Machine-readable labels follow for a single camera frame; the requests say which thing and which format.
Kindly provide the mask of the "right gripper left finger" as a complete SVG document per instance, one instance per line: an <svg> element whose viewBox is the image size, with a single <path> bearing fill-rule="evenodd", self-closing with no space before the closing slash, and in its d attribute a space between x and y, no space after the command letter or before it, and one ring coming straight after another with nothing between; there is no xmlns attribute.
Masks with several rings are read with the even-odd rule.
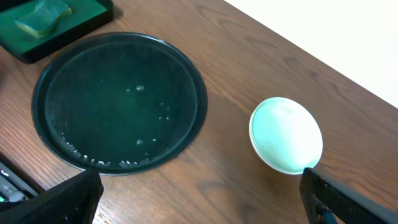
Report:
<svg viewBox="0 0 398 224"><path fill-rule="evenodd" d="M103 192L99 172L86 170L24 202L2 202L1 224L91 224Z"/></svg>

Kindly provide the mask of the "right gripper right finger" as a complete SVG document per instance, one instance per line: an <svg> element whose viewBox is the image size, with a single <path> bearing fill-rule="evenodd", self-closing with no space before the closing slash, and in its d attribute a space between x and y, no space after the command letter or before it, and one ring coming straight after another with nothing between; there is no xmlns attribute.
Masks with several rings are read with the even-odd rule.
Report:
<svg viewBox="0 0 398 224"><path fill-rule="evenodd" d="M312 168L303 170L299 192L311 224L397 223L397 212Z"/></svg>

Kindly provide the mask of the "pale green plate front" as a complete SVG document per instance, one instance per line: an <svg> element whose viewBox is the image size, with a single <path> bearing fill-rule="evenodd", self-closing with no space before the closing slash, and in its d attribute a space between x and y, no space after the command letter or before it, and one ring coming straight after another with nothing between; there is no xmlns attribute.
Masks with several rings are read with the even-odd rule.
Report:
<svg viewBox="0 0 398 224"><path fill-rule="evenodd" d="M259 103L249 120L249 138L272 169L300 175L315 167L323 152L322 132L312 114L294 100L272 97Z"/></svg>

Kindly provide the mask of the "green yellow sponge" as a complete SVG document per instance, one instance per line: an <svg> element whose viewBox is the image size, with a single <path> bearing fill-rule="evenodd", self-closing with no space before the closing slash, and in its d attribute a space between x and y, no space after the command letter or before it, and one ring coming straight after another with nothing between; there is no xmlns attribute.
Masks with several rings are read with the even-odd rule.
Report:
<svg viewBox="0 0 398 224"><path fill-rule="evenodd" d="M18 17L15 24L24 32L39 39L49 35L62 17L72 13L71 7L61 0L44 0L35 5L33 12Z"/></svg>

